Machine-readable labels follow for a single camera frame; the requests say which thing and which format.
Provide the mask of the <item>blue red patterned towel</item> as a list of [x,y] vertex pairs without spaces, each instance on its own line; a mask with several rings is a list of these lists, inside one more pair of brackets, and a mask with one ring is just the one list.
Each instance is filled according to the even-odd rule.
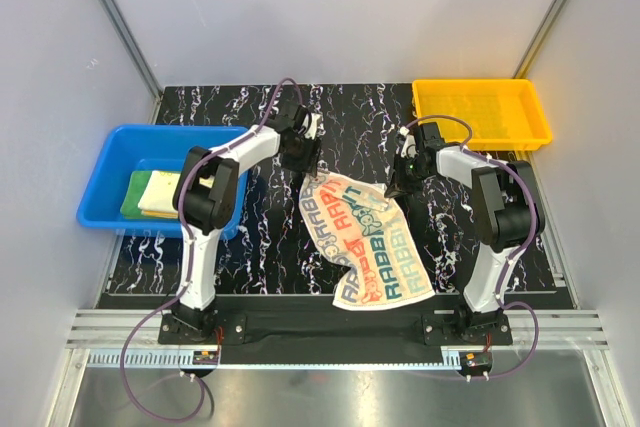
[[304,178],[299,209],[321,256],[348,269],[334,288],[335,307],[384,311],[435,296],[404,213],[383,185],[320,171]]

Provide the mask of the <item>lime green patterned towel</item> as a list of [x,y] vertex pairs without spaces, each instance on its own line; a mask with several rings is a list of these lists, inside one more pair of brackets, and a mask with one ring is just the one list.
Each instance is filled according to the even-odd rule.
[[152,218],[177,219],[173,197],[179,180],[178,172],[150,171],[149,180],[137,204],[141,214]]

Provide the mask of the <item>green microfiber towel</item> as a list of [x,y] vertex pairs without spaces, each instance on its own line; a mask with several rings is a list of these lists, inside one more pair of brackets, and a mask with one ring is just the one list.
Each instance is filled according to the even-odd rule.
[[138,204],[147,188],[152,172],[149,170],[134,171],[129,178],[129,184],[120,207],[121,215],[130,220],[144,219]]

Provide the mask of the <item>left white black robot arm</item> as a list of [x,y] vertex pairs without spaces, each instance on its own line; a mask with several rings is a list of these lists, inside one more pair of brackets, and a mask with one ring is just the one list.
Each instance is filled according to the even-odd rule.
[[171,316],[193,342],[215,333],[217,248],[235,211],[240,176],[272,157],[290,171],[316,174],[321,121],[321,114],[302,105],[283,107],[224,145],[189,150],[173,197],[183,252]]

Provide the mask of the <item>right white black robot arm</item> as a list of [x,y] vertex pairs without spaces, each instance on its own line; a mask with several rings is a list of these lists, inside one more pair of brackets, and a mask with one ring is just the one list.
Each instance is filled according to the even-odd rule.
[[531,165],[506,162],[447,142],[436,116],[426,123],[412,121],[399,130],[385,196],[411,195],[423,183],[440,177],[471,191],[473,225],[480,247],[470,277],[462,289],[464,303],[454,309],[444,327],[466,343],[487,341],[509,332],[504,294],[521,256],[545,228],[545,214]]

